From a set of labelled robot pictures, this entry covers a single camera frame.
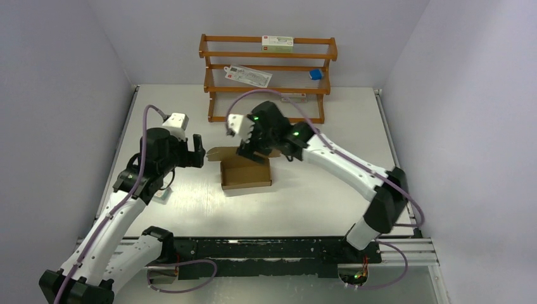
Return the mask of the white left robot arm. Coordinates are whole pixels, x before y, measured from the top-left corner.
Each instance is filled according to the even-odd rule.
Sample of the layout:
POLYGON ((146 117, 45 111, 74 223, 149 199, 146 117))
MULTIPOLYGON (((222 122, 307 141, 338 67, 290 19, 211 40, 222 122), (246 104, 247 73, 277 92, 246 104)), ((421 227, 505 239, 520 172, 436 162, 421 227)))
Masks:
POLYGON ((144 132, 140 152, 128 162, 113 185, 104 212, 88 236, 59 270, 47 270, 39 287, 48 303, 113 303, 118 292, 150 263, 175 263, 172 232, 151 226, 130 248, 115 256, 125 233, 163 189, 164 178, 176 168, 201 168, 206 151, 202 136, 188 140, 170 128, 144 132))

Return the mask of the small box lower shelf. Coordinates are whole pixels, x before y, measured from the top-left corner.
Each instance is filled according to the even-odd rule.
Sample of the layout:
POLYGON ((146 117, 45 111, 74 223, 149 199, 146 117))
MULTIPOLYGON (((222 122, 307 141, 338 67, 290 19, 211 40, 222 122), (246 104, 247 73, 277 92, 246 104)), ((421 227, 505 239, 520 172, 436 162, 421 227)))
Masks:
POLYGON ((281 101, 283 103, 306 103, 307 102, 307 95, 305 93, 282 93, 281 95, 281 101))

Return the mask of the orange wooden shelf rack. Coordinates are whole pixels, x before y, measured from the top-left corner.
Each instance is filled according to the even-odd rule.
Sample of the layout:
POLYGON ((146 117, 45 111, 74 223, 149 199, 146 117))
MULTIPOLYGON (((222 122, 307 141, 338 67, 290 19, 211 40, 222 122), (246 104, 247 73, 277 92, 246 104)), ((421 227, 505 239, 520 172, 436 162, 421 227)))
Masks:
POLYGON ((224 121, 215 112, 222 95, 271 89, 301 102, 313 101, 318 115, 312 121, 324 123, 324 98, 331 93, 329 68, 338 59, 335 38, 295 37, 286 43, 289 51, 274 51, 266 40, 267 35, 201 35, 198 54, 205 61, 208 121, 224 121))

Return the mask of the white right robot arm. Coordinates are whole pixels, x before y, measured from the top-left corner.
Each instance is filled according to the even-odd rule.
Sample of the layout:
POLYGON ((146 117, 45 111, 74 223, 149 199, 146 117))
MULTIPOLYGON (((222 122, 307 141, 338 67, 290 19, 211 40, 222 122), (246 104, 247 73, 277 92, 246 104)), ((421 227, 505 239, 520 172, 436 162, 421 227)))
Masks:
POLYGON ((405 173, 368 163, 329 140, 309 121, 291 123, 277 105, 265 101, 247 115, 230 113, 228 133, 241 139, 237 154, 254 162, 273 150, 329 172, 356 190, 369 206, 344 236, 342 255, 357 262, 375 238, 393 230, 408 201, 405 173))

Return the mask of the white flat package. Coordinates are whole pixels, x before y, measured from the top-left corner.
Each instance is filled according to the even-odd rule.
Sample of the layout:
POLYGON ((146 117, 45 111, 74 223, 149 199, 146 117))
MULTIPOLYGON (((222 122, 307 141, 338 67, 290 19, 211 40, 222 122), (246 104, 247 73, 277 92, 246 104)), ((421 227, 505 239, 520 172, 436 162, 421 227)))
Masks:
POLYGON ((224 66, 225 78, 249 86, 267 88, 272 74, 240 65, 224 66))

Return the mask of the small blue object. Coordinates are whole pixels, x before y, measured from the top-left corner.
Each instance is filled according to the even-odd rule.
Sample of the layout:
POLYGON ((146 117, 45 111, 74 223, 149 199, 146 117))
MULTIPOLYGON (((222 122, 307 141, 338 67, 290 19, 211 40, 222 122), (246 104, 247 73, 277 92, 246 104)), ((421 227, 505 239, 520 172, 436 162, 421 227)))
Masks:
POLYGON ((310 70, 308 74, 311 80, 322 80, 324 78, 324 72, 318 68, 310 70))

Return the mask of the green white box top shelf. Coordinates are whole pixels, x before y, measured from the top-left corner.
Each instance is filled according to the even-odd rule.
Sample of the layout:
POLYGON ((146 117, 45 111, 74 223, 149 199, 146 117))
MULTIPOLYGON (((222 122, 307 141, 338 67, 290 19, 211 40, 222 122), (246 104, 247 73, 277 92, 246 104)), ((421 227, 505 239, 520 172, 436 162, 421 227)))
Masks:
POLYGON ((262 52, 265 53, 292 53, 294 39, 287 36, 263 35, 262 52))

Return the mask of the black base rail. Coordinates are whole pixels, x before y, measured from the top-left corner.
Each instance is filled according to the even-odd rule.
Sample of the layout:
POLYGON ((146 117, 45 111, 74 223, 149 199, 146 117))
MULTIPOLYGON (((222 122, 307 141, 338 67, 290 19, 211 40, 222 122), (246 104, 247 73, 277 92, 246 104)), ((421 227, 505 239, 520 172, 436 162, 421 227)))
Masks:
POLYGON ((160 268, 173 263, 201 260, 179 267, 180 280, 202 277, 302 276, 338 278, 340 266, 361 267, 381 263, 379 245, 369 243, 362 251, 341 236, 313 237, 175 237, 174 253, 150 263, 160 268), (205 264, 205 260, 215 265, 205 264))

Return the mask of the brown cardboard box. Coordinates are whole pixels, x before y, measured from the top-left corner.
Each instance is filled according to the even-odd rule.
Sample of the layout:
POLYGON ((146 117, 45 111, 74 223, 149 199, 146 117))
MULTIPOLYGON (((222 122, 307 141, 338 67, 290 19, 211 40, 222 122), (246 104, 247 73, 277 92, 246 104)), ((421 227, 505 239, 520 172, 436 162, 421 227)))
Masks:
POLYGON ((209 162, 220 163, 220 184, 223 190, 268 187, 272 185, 270 159, 280 157, 281 153, 273 150, 268 156, 261 156, 257 163, 236 154, 237 147, 214 147, 207 153, 209 162))

